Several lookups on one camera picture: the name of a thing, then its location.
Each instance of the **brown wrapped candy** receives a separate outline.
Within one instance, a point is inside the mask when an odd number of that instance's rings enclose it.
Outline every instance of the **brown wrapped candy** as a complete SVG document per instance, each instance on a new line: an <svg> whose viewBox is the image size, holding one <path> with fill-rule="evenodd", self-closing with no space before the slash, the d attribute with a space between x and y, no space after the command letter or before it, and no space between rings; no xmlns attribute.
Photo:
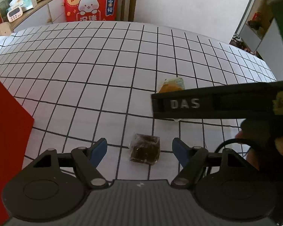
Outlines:
<svg viewBox="0 0 283 226"><path fill-rule="evenodd" d="M131 161L154 165L159 159L160 141L159 137L144 134L135 134L132 138Z"/></svg>

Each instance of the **blue banner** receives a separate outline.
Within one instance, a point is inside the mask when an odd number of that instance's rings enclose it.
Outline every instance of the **blue banner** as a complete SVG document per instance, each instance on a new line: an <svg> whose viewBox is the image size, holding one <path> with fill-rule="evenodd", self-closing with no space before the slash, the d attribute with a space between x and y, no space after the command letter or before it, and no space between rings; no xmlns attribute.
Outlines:
<svg viewBox="0 0 283 226"><path fill-rule="evenodd" d="M107 0L106 2L106 16L113 15L115 0Z"/></svg>

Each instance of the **cartoon rabbit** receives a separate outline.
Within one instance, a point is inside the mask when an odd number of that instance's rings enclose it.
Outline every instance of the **cartoon rabbit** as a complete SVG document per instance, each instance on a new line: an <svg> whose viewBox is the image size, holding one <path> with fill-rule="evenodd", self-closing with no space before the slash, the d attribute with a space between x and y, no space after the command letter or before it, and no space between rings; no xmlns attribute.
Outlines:
<svg viewBox="0 0 283 226"><path fill-rule="evenodd" d="M97 9L99 8L99 2L97 0L80 0L79 3L79 11L81 15L85 13L97 13Z"/></svg>

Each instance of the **table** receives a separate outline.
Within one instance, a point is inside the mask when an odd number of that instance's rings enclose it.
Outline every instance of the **table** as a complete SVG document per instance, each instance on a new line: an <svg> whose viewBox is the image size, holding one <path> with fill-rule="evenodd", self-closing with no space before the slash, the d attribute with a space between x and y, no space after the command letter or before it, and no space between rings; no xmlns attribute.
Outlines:
<svg viewBox="0 0 283 226"><path fill-rule="evenodd" d="M107 180L171 181L180 170L173 138L212 152L242 121L154 120L150 94L177 76L186 89L275 81L265 62L245 51L151 24L71 22L0 37L0 81L35 119L23 167L47 148L70 152L105 137L109 146L97 169ZM155 165L129 161L134 133L160 137Z"/></svg>

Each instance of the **black cable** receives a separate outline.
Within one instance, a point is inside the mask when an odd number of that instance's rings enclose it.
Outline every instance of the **black cable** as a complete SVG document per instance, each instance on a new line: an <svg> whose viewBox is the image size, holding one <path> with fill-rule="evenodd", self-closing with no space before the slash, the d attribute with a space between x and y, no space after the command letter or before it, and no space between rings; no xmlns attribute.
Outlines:
<svg viewBox="0 0 283 226"><path fill-rule="evenodd" d="M250 146L252 149L254 149L255 151L263 153L263 149L259 145L257 145L254 141L252 141L250 139L229 139L229 140L226 140L217 147L217 149L214 151L214 153L219 153L219 151L224 146L232 144L232 143L246 144L246 145ZM212 170L212 167L208 167L208 170L206 172L207 176L211 173L211 170Z"/></svg>

